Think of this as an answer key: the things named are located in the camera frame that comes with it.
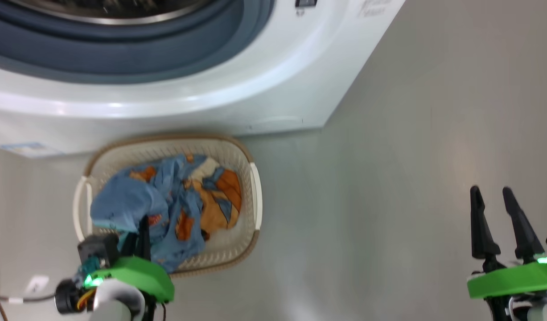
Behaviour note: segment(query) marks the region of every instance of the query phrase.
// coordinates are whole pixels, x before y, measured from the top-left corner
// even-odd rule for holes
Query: blue fabric
[[[212,191],[218,191],[218,187],[216,187],[216,182],[220,179],[222,174],[224,173],[224,167],[218,167],[214,174],[210,177],[206,177],[202,180],[202,186],[205,189],[210,189]]]
[[[226,222],[229,223],[230,219],[232,219],[232,203],[228,201],[227,199],[222,199],[222,198],[215,198],[214,200],[220,206],[220,209],[222,210],[222,214],[224,214]]]
[[[119,171],[93,200],[90,210],[93,223],[121,232],[137,232],[141,219],[148,215],[152,261],[166,272],[174,272],[184,260],[204,249],[200,230],[202,199],[192,187],[185,189],[182,181],[188,179],[206,156],[194,155],[193,161],[192,156],[189,160],[185,155],[178,155]],[[149,166],[156,169],[150,181],[129,177],[132,172],[143,172]],[[194,219],[188,240],[178,240],[175,232],[182,212]],[[123,233],[119,246],[126,235]]]

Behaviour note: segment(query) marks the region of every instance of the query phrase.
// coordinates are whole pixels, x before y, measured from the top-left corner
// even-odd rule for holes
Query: washing machine label
[[[379,16],[386,11],[386,7],[392,0],[364,0],[361,4],[361,10],[358,12],[359,18],[368,18],[370,16]]]
[[[63,155],[59,150],[38,142],[0,145],[0,148],[29,158]]]

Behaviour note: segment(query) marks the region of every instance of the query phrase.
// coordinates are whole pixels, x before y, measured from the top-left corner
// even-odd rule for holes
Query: gray floor
[[[407,0],[323,130],[243,141],[263,182],[257,248],[176,282],[169,320],[488,320],[465,288],[481,266],[469,188],[481,186],[502,261],[514,258],[504,185],[546,237],[547,0]],[[0,151],[2,294],[75,270],[71,198],[87,159]],[[85,319],[53,303],[8,314]]]

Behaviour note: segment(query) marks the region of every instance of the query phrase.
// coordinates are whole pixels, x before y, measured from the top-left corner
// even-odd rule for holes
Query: sticker
[[[392,2],[392,0],[364,0],[361,4],[361,10],[358,12],[358,16],[359,18],[379,16],[384,13],[390,2]]]
[[[45,286],[49,283],[49,276],[32,276],[27,287],[25,287],[25,293],[35,294],[41,292]]]
[[[29,158],[63,155],[59,150],[37,142],[0,145],[0,148]]]

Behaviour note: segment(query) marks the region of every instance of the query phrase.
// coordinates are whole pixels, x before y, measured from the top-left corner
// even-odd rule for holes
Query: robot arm
[[[118,242],[115,234],[91,235],[78,245],[82,267],[78,276],[57,286],[59,313],[88,312],[96,321],[152,321],[157,303],[174,299],[170,277],[151,262],[147,218],[139,233],[127,236],[120,252]]]
[[[547,258],[535,259],[544,250],[525,213],[509,187],[503,189],[507,213],[513,222],[521,266],[507,268],[497,261],[501,254],[485,220],[485,203],[477,186],[471,188],[471,253],[485,260],[483,272],[467,282],[469,296],[489,305],[494,321],[547,321]],[[514,308],[515,303],[522,307]]]

